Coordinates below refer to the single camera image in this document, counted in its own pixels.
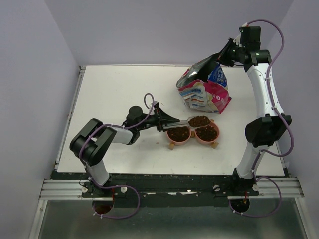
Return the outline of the clear plastic scoop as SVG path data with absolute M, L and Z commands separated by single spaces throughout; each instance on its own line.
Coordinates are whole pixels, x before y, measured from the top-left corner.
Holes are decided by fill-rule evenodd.
M 187 120 L 182 120 L 180 122 L 186 122 L 187 127 L 190 129 L 197 129 L 210 125 L 211 119 L 207 116 L 199 115 L 189 117 Z

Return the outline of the pet food bag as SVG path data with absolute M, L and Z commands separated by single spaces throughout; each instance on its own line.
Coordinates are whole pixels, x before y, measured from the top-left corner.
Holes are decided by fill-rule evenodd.
M 218 56 L 216 53 L 191 65 L 176 82 L 187 107 L 220 114 L 232 100 Z

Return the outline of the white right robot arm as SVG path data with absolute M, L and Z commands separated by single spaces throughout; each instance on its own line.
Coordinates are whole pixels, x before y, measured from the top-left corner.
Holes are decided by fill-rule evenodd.
M 245 127 L 247 146 L 240 164 L 236 168 L 239 178 L 231 180 L 230 191 L 241 195 L 247 190 L 244 179 L 252 179 L 264 153 L 288 130 L 292 122 L 280 106 L 272 80 L 272 65 L 275 60 L 268 50 L 260 48 L 261 28 L 245 25 L 240 34 L 230 38 L 218 53 L 217 62 L 225 66 L 243 65 L 250 79 L 256 101 L 257 116 Z

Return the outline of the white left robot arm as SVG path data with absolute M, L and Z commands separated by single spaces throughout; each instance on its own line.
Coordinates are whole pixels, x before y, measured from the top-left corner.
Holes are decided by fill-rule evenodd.
M 69 149 L 80 159 L 86 173 L 94 181 L 93 190 L 98 196 L 110 193 L 110 175 L 103 158 L 112 143 L 134 144 L 140 131 L 155 127 L 159 132 L 173 126 L 186 125 L 186 121 L 165 113 L 159 103 L 155 103 L 148 114 L 141 107 L 130 107 L 122 126 L 103 124 L 96 118 L 90 119 L 80 132 L 71 140 Z

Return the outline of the pink left pet bowl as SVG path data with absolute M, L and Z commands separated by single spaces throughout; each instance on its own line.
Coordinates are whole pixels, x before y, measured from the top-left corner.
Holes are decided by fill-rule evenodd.
M 192 131 L 186 126 L 172 128 L 166 132 L 170 144 L 176 146 L 185 145 L 190 140 L 191 134 Z

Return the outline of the pink pet bowl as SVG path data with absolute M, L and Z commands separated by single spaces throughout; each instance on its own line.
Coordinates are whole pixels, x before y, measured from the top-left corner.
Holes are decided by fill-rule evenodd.
M 220 136 L 219 127 L 211 122 L 209 125 L 197 128 L 194 132 L 196 140 L 202 145 L 212 145 Z
M 191 134 L 192 131 L 186 126 L 172 128 L 166 132 L 170 144 L 176 146 L 185 145 L 190 140 Z

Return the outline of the brown pet food kibble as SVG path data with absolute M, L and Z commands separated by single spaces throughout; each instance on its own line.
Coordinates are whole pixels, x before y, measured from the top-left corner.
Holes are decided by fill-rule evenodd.
M 191 135 L 190 129 L 194 130 L 194 135 L 205 142 L 212 142 L 218 138 L 217 130 L 212 126 L 209 117 L 201 115 L 190 117 L 187 120 L 174 123 L 175 127 L 167 131 L 170 139 L 176 142 L 184 142 Z

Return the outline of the pink right pet bowl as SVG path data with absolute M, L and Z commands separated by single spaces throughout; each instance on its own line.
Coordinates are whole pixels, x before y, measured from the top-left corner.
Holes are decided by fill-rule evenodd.
M 212 145 L 220 136 L 219 127 L 211 122 L 209 125 L 197 128 L 194 132 L 196 140 L 202 145 Z

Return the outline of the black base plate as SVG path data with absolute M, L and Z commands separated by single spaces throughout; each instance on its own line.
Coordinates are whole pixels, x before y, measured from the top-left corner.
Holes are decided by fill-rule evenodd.
M 101 189 L 85 173 L 53 172 L 52 180 L 78 180 L 83 199 L 114 203 L 120 208 L 226 207 L 228 199 L 259 194 L 253 179 L 226 175 L 169 175 L 113 173 Z

